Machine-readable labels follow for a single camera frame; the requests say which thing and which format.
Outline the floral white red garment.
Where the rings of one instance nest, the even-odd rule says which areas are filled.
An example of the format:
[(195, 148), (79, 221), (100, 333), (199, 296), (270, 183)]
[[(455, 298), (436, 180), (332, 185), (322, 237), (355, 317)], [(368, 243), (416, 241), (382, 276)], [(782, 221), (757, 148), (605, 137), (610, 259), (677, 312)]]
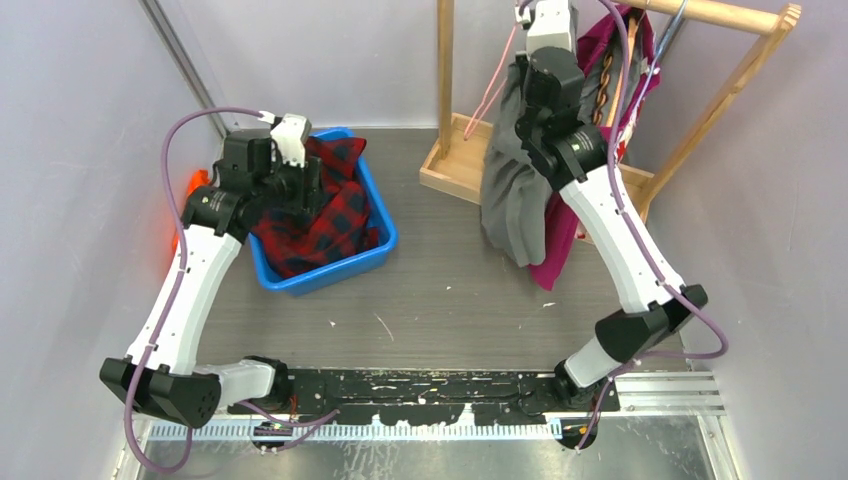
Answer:
[(651, 67), (648, 65), (643, 68), (642, 80), (639, 84), (638, 94), (633, 97), (630, 112), (623, 118), (621, 132), (619, 133), (618, 150), (616, 159), (622, 173), (622, 178), (629, 197), (634, 201), (634, 205), (639, 212), (642, 222), (645, 222), (648, 216), (649, 208), (642, 206), (638, 198), (642, 194), (642, 190), (646, 187), (654, 174), (629, 165), (627, 157), (627, 148), (629, 142), (635, 132), (642, 107), (645, 102), (646, 95), (656, 87), (656, 80), (660, 72), (659, 67)]

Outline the pink wire hanger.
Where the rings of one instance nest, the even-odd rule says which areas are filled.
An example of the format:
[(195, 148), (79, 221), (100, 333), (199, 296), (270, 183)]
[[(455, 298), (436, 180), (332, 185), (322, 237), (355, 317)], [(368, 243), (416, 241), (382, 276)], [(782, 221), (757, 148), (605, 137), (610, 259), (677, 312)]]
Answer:
[(530, 0), (527, 1), (516, 1), (514, 7), (514, 22), (513, 26), (510, 30), (510, 33), (505, 41), (502, 53), (499, 58), (499, 62), (496, 68), (493, 71), (493, 74), (488, 82), (486, 89), (482, 95), (480, 103), (474, 110), (473, 114), (470, 117), (467, 125), (463, 130), (463, 140), (467, 141), (470, 139), (472, 134), (477, 130), (479, 124), (484, 119), (485, 115), (491, 109), (494, 104), (494, 100), (496, 96), (502, 92), (504, 85), (506, 83), (505, 80), (502, 80), (498, 86), (495, 86), (496, 81), (499, 79), (507, 61), (508, 54), (510, 53), (510, 49), (513, 45), (516, 34), (520, 28), (525, 26), (529, 26), (532, 22), (531, 14), (529, 13), (529, 5), (531, 4)]

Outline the wooden hanger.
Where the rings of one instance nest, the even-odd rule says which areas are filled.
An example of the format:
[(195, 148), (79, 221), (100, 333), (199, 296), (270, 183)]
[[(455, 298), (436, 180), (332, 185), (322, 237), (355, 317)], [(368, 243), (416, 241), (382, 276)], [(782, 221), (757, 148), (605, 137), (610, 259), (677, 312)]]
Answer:
[(618, 101), (622, 96), (624, 80), (621, 77), (621, 66), (616, 67), (616, 61), (620, 61), (618, 48), (621, 41), (612, 38), (604, 50), (600, 61), (597, 90), (593, 97), (591, 109), (591, 121), (599, 127), (610, 127), (612, 117), (618, 111)]

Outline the red plaid skirt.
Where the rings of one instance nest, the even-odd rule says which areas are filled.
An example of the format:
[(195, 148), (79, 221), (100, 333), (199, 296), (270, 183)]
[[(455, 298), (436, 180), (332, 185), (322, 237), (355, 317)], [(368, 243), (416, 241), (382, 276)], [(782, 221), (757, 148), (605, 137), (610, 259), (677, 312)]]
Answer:
[(378, 245), (368, 225), (371, 206), (356, 166), (367, 146), (361, 137), (307, 140), (306, 152), (322, 161), (322, 201), (316, 214), (266, 211), (252, 230), (270, 268), (288, 279)]

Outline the grey garment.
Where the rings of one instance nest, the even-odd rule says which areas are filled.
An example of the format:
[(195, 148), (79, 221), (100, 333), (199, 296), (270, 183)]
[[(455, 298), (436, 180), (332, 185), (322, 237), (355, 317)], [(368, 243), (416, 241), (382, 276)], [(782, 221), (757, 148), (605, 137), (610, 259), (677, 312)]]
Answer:
[(545, 210), (552, 190), (515, 132), (522, 102), (520, 69), (512, 63), (484, 155), (480, 219), (488, 242), (526, 267), (546, 258)]

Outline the magenta garment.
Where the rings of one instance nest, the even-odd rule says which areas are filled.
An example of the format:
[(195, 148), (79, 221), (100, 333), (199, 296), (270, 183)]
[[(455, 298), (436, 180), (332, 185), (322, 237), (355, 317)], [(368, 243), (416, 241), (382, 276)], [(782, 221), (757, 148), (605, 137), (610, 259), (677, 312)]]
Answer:
[[(622, 16), (628, 33), (628, 52), (630, 58), (626, 89), (619, 99), (619, 101), (624, 101), (621, 121), (619, 123), (620, 133), (622, 120), (630, 112), (633, 97), (638, 94), (643, 68), (647, 67), (653, 60), (655, 32), (644, 10), (625, 5), (619, 5), (617, 10)], [(620, 40), (615, 21), (608, 14), (602, 17), (601, 20), (595, 23), (577, 40), (577, 62), (585, 75), (585, 82), (580, 97), (581, 109), (579, 117), (587, 123), (592, 123), (591, 109), (598, 85), (599, 64), (604, 50), (612, 38)], [(618, 48), (618, 51), (620, 52), (621, 63), (617, 60), (616, 67), (622, 65), (620, 48)], [(659, 72), (656, 87), (660, 83), (661, 73)], [(600, 127), (600, 130), (605, 138), (609, 136), (610, 127)], [(568, 259), (573, 243), (577, 239), (577, 230), (577, 216), (562, 201), (559, 195), (552, 195), (545, 211), (546, 258), (541, 264), (530, 267), (533, 279), (543, 289), (550, 291), (556, 283)]]

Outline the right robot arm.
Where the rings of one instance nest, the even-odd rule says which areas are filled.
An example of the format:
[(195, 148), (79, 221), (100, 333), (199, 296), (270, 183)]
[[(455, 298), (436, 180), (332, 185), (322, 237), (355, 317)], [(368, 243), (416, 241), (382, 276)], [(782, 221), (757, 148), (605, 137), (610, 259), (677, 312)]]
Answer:
[(541, 47), (528, 55), (522, 72), (515, 125), (521, 148), (587, 230), (620, 303), (596, 323), (594, 337), (554, 369), (556, 400), (577, 411), (610, 373), (679, 330), (707, 295), (665, 262), (637, 218), (601, 130), (579, 119), (584, 75), (575, 55)]

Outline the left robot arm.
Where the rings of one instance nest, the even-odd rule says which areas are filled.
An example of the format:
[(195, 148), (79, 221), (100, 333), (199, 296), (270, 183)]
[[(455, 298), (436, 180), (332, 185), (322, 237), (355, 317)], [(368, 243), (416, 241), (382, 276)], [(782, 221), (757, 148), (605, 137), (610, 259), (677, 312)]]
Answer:
[(307, 154), (308, 137), (308, 131), (282, 127), (236, 131), (213, 165), (218, 184), (188, 195), (176, 253), (151, 314), (126, 355), (105, 359), (99, 373), (131, 413), (199, 429), (217, 410), (242, 401), (269, 413), (290, 404), (285, 363), (253, 355), (200, 365), (197, 350), (221, 282), (262, 216), (319, 210), (321, 160)]

